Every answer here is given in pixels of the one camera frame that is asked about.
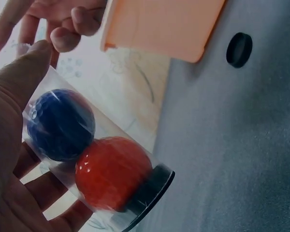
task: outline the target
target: black plastic base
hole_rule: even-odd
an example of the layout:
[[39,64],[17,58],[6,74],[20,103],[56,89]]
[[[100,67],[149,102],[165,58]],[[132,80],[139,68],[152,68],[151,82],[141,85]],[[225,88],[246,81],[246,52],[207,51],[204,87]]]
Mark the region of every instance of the black plastic base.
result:
[[123,232],[133,229],[152,210],[169,188],[174,177],[175,172],[162,164],[154,168],[148,180],[139,187],[126,206],[126,210],[132,211],[138,217]]

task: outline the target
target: red ball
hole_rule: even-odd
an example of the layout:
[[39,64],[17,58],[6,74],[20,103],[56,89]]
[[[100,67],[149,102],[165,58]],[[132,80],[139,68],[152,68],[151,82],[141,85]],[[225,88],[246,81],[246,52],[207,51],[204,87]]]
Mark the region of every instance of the red ball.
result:
[[152,171],[144,150],[122,137],[96,140],[75,167],[75,182],[97,209],[119,211]]

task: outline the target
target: fingernail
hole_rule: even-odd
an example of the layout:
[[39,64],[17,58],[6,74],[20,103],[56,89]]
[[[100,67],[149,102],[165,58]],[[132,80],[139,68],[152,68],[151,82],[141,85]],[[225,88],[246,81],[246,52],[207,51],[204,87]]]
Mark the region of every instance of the fingernail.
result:
[[31,48],[29,48],[28,52],[32,51],[45,51],[50,49],[50,44],[46,40],[41,40],[36,42]]
[[61,37],[55,37],[52,39],[53,43],[56,44],[56,47],[59,47],[59,48],[67,46],[67,44],[69,44],[70,40],[71,40],[71,38],[68,35],[64,35]]
[[71,16],[75,23],[82,23],[84,21],[82,10],[77,7],[72,9]]

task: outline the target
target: blue golf ball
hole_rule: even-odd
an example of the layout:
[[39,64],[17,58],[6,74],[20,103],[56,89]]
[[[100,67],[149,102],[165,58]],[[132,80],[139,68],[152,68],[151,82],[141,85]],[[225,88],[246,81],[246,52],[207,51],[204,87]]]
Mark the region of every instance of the blue golf ball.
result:
[[27,131],[43,155],[55,161],[76,160],[94,139],[95,119],[80,94],[55,89],[33,104]]

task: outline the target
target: gray surface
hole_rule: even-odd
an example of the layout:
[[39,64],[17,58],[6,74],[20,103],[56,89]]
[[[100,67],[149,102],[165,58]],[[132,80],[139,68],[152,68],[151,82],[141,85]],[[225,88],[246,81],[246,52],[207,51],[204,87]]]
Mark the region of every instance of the gray surface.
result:
[[290,232],[290,0],[230,0],[203,60],[172,62],[155,154],[176,177],[139,231]]

